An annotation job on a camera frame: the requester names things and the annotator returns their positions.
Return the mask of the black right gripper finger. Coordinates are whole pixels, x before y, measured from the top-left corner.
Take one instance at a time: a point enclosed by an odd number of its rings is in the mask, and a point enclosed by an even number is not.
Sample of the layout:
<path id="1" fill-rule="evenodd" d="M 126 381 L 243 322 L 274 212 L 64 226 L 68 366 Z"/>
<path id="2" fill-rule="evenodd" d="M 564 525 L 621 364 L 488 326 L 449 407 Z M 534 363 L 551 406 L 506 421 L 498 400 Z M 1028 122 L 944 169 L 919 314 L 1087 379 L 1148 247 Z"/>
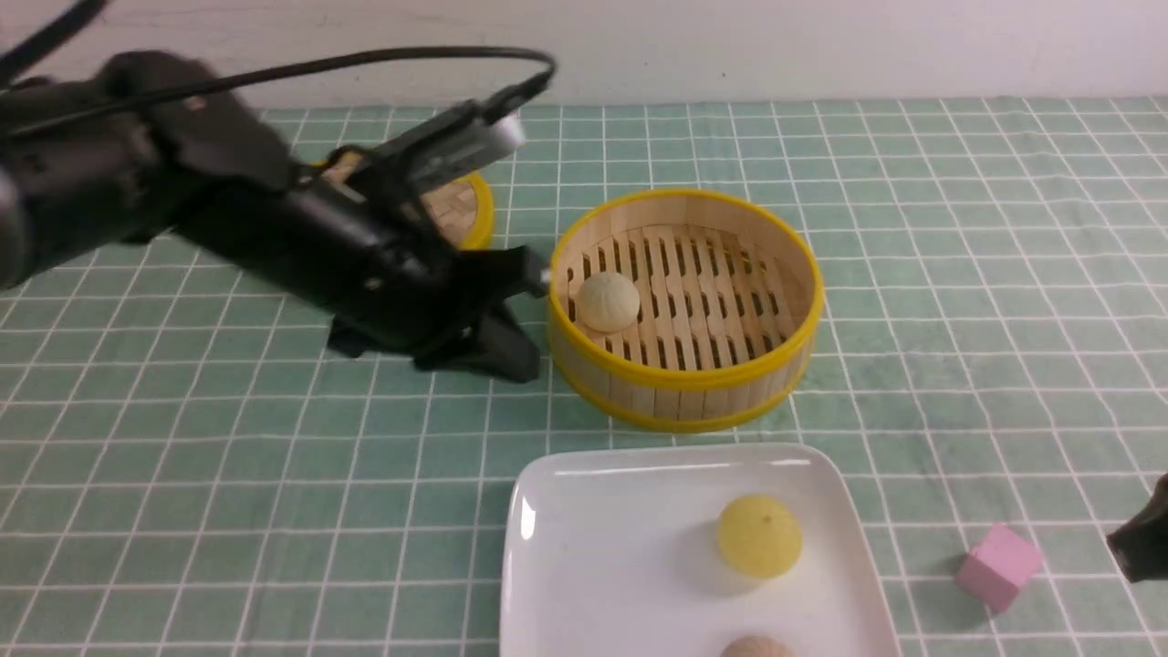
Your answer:
<path id="1" fill-rule="evenodd" d="M 1131 585 L 1167 579 L 1167 473 L 1142 511 L 1106 535 L 1110 553 Z"/>

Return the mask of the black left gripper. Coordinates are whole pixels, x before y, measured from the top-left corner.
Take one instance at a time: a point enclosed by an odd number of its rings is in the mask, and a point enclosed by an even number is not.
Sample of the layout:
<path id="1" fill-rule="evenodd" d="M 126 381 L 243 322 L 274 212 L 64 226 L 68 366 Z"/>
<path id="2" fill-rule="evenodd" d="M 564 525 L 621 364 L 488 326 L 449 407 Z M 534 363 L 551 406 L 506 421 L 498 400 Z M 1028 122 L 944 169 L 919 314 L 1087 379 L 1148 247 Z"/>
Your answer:
<path id="1" fill-rule="evenodd" d="M 327 346 L 356 358 L 413 358 L 420 371 L 460 371 L 510 383 L 541 376 L 541 350 L 506 305 L 466 323 L 458 293 L 479 302 L 545 297 L 548 261 L 530 245 L 463 251 L 409 208 L 356 203 L 313 168 L 271 195 L 244 184 L 209 191 L 178 236 L 331 316 Z"/>

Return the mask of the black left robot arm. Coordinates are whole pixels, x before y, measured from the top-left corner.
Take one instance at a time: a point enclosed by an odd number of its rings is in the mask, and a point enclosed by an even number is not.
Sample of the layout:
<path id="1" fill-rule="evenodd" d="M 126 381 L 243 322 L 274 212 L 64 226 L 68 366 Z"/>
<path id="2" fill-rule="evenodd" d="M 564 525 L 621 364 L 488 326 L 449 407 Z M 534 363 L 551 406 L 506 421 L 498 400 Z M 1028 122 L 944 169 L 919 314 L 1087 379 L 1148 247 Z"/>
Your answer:
<path id="1" fill-rule="evenodd" d="M 298 161 L 236 96 L 354 64 L 479 57 L 544 70 L 376 147 L 338 147 L 322 165 Z M 543 297 L 547 262 L 530 248 L 456 245 L 422 196 L 512 154 L 517 109 L 555 71 L 522 48 L 439 47 L 218 78 L 196 58 L 130 51 L 91 79 L 18 84 L 4 94 L 4 288 L 102 245 L 172 234 L 331 314 L 339 354 L 531 382 L 541 350 L 507 300 Z"/>

